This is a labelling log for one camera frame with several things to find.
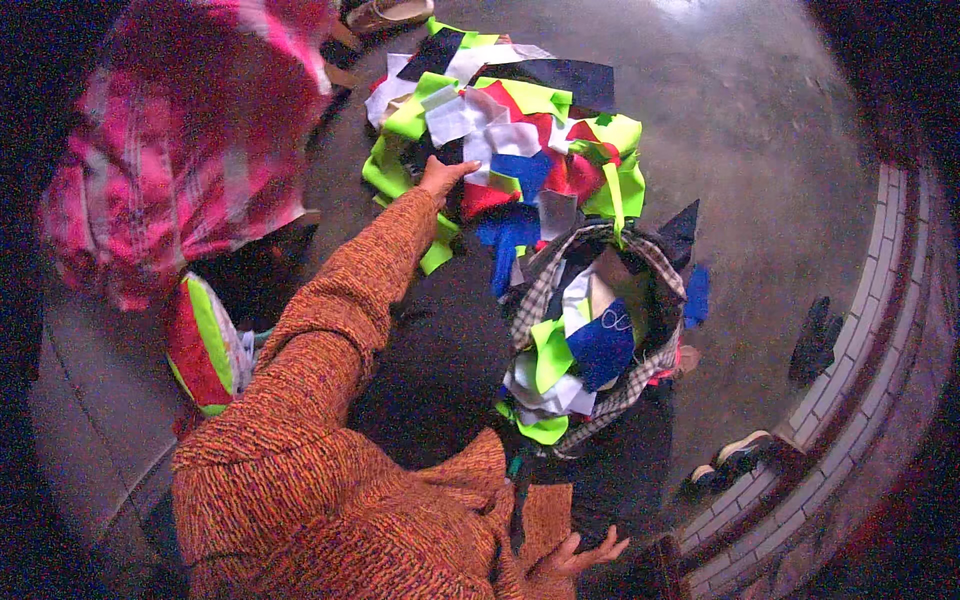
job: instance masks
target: tiled border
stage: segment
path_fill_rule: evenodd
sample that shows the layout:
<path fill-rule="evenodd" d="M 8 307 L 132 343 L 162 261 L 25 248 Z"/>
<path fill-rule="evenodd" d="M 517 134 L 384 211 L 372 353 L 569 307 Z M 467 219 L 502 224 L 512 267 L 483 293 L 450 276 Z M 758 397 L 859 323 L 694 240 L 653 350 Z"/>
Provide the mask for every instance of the tiled border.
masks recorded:
<path fill-rule="evenodd" d="M 780 547 L 851 472 L 876 435 L 921 300 L 929 190 L 927 178 L 919 177 L 917 193 L 911 179 L 916 175 L 880 165 L 868 255 L 834 347 L 835 363 L 779 429 L 818 460 L 804 470 L 805 477 L 791 481 L 761 466 L 684 529 L 681 550 L 695 597 L 713 595 Z M 909 185 L 914 192 L 908 196 Z"/>

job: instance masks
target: blue fabric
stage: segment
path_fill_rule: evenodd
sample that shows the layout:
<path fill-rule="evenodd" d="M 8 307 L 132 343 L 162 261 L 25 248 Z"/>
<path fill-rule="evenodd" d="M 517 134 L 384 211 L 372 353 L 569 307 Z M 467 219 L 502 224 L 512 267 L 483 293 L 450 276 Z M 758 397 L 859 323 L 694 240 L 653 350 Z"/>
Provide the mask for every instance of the blue fabric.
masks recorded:
<path fill-rule="evenodd" d="M 541 150 L 533 156 L 493 155 L 490 170 L 520 180 L 523 203 L 533 205 L 550 172 L 550 157 Z"/>
<path fill-rule="evenodd" d="M 710 271 L 707 267 L 694 265 L 690 281 L 686 284 L 684 326 L 692 329 L 707 320 L 709 312 Z"/>
<path fill-rule="evenodd" d="M 508 204 L 487 213 L 474 232 L 482 244 L 495 248 L 490 288 L 500 298 L 510 287 L 516 247 L 533 246 L 540 240 L 540 216 L 532 206 Z"/>
<path fill-rule="evenodd" d="M 588 392 L 618 377 L 634 356 L 634 327 L 626 302 L 614 300 L 600 317 L 566 338 L 566 344 Z"/>

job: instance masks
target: navy fabric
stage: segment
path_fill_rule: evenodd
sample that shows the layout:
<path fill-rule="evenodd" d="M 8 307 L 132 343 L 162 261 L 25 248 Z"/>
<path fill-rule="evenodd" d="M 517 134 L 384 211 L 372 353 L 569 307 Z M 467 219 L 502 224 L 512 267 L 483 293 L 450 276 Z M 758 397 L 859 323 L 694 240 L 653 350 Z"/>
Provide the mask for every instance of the navy fabric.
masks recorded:
<path fill-rule="evenodd" d="M 533 156 L 493 155 L 490 170 L 520 180 L 523 203 L 533 205 L 553 165 L 541 150 Z"/>
<path fill-rule="evenodd" d="M 634 357 L 634 327 L 627 304 L 616 299 L 604 313 L 566 338 L 584 389 L 596 392 L 618 377 Z"/>
<path fill-rule="evenodd" d="M 463 32 L 455 32 L 444 27 L 420 44 L 420 51 L 396 76 L 408 82 L 418 82 L 420 76 L 427 71 L 442 75 L 453 60 L 453 55 L 457 54 L 460 42 L 463 40 Z"/>
<path fill-rule="evenodd" d="M 540 240 L 540 216 L 532 206 L 507 204 L 485 213 L 474 229 L 485 246 L 493 246 L 490 289 L 495 298 L 507 293 L 516 246 L 533 246 Z"/>
<path fill-rule="evenodd" d="M 670 264 L 675 271 L 681 271 L 690 262 L 693 251 L 693 242 L 697 232 L 697 213 L 700 209 L 700 199 L 687 205 L 672 219 L 658 229 L 665 244 L 673 251 Z"/>
<path fill-rule="evenodd" d="M 573 106 L 615 113 L 613 67 L 596 62 L 533 59 L 488 64 L 478 75 L 514 79 L 573 92 Z"/>

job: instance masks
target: sweater sleeve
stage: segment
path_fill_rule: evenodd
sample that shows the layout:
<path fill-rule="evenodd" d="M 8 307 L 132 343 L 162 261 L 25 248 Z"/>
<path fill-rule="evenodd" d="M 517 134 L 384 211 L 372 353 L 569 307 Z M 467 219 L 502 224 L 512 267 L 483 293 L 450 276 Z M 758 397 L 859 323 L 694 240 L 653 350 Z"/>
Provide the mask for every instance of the sweater sleeve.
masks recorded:
<path fill-rule="evenodd" d="M 344 426 L 387 342 L 390 304 L 406 293 L 433 239 L 436 214 L 429 192 L 415 187 L 334 252 L 287 304 L 243 397 L 184 441 L 178 462 L 255 460 L 309 443 L 310 431 Z"/>

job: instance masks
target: black shoe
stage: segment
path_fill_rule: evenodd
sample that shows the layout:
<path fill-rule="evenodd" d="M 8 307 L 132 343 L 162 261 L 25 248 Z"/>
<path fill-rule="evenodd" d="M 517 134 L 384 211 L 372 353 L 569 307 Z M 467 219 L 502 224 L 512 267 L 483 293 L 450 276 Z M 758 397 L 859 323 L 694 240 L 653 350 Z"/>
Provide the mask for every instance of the black shoe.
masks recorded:
<path fill-rule="evenodd" d="M 713 493 L 717 471 L 710 465 L 700 465 L 690 473 L 680 487 L 682 497 L 697 500 Z"/>
<path fill-rule="evenodd" d="M 829 297 L 823 296 L 813 302 L 806 314 L 804 327 L 800 332 L 800 340 L 793 348 L 793 355 L 790 357 L 790 370 L 787 372 L 787 376 L 802 385 L 813 383 L 813 380 L 829 366 L 823 366 L 827 330 L 832 328 L 833 325 L 832 322 L 828 324 L 829 310 Z"/>
<path fill-rule="evenodd" d="M 731 442 L 717 452 L 713 465 L 717 471 L 717 486 L 724 490 L 743 475 L 756 468 L 768 453 L 774 437 L 758 429 L 742 440 Z"/>

